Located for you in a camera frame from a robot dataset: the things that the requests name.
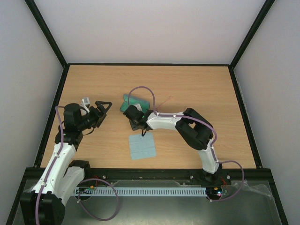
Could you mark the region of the light blue cleaning cloth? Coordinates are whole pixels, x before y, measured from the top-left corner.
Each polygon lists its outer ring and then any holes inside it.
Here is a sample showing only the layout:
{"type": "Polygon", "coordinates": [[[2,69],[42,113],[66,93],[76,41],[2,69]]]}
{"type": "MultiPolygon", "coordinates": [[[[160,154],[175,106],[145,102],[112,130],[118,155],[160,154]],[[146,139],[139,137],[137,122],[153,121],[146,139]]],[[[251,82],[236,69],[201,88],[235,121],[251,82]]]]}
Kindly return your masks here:
{"type": "Polygon", "coordinates": [[[157,155],[152,133],[146,133],[144,136],[130,135],[128,140],[132,160],[152,158],[157,155]]]}

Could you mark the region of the pink sunglasses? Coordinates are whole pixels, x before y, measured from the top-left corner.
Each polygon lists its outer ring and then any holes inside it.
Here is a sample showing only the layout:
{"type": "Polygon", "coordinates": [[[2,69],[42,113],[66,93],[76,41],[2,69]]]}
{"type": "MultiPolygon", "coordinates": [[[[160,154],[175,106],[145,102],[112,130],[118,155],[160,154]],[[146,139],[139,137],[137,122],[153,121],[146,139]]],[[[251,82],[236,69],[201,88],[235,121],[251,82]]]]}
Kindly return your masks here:
{"type": "Polygon", "coordinates": [[[169,96],[164,102],[162,102],[158,106],[156,106],[156,111],[159,112],[159,110],[161,109],[161,107],[163,106],[163,104],[165,104],[166,102],[168,102],[171,99],[172,99],[172,96],[169,96]]]}

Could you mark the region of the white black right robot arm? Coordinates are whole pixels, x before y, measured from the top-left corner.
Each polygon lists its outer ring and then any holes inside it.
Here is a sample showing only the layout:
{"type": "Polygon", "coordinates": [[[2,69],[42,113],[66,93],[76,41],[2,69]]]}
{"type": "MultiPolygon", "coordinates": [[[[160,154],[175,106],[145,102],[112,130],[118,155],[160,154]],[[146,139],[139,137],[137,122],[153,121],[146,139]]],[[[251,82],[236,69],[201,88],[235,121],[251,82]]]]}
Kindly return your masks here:
{"type": "Polygon", "coordinates": [[[217,133],[213,126],[192,108],[184,112],[162,113],[154,110],[143,112],[130,105],[123,114],[130,122],[132,130],[146,132],[156,129],[176,130],[188,146],[199,152],[202,161],[201,179],[207,183],[216,183],[221,178],[222,165],[214,152],[217,133]]]}

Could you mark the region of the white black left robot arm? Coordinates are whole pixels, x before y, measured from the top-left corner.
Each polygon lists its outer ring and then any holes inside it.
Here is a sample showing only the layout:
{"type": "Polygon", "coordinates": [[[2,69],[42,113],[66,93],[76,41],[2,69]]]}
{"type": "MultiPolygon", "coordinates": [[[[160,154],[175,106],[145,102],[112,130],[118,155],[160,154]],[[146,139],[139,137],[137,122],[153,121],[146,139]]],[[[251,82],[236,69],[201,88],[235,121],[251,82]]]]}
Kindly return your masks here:
{"type": "Polygon", "coordinates": [[[71,159],[83,139],[84,130],[93,132],[100,127],[112,106],[111,102],[103,101],[95,104],[90,106],[89,99],[83,98],[80,104],[70,103],[63,107],[51,159],[32,190],[24,192],[20,198],[26,225],[62,224],[69,198],[90,169],[89,162],[72,162],[71,159]]]}

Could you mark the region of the grey-green glasses case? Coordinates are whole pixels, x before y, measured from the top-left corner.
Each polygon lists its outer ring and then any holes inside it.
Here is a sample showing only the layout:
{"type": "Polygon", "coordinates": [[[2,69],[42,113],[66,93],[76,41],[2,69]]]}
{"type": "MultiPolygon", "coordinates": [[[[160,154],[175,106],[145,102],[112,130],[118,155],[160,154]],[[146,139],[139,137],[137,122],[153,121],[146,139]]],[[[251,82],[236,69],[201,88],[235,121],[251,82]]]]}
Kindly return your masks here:
{"type": "Polygon", "coordinates": [[[122,105],[120,107],[120,111],[122,113],[127,110],[129,105],[140,104],[141,107],[142,107],[142,112],[143,113],[146,113],[150,108],[150,102],[149,101],[146,101],[144,99],[134,97],[134,96],[128,97],[128,94],[123,95],[123,100],[124,100],[124,102],[122,103],[122,105]]]}

